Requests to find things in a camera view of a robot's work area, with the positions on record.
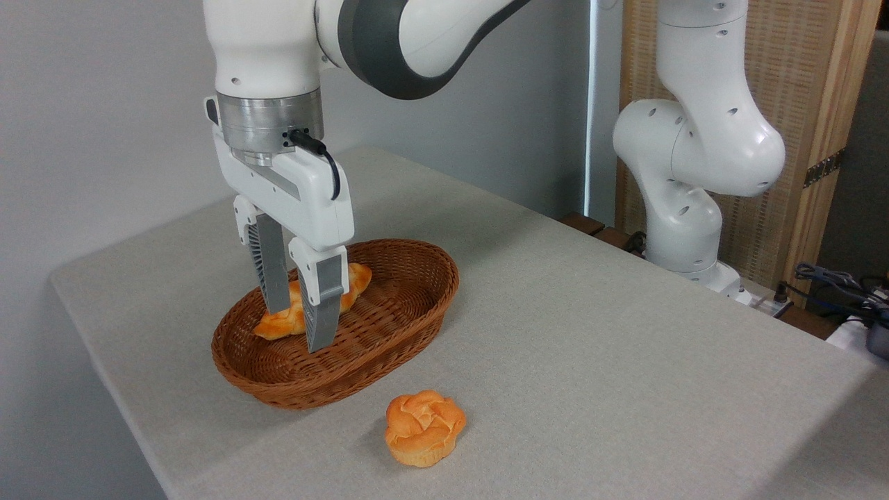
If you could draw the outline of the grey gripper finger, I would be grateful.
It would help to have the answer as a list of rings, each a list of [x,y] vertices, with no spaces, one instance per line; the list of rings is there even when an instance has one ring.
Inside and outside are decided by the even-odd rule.
[[[288,248],[298,269],[308,351],[314,353],[333,344],[338,329],[340,303],[349,291],[347,250],[318,252],[298,237]]]
[[[250,251],[267,311],[273,315],[288,310],[291,297],[281,225],[245,196],[236,196],[233,206],[240,240]]]

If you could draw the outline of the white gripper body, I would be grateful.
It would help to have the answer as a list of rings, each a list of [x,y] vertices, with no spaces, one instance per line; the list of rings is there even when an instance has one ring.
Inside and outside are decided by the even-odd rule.
[[[343,168],[323,143],[319,96],[204,102],[226,183],[318,252],[354,236]]]

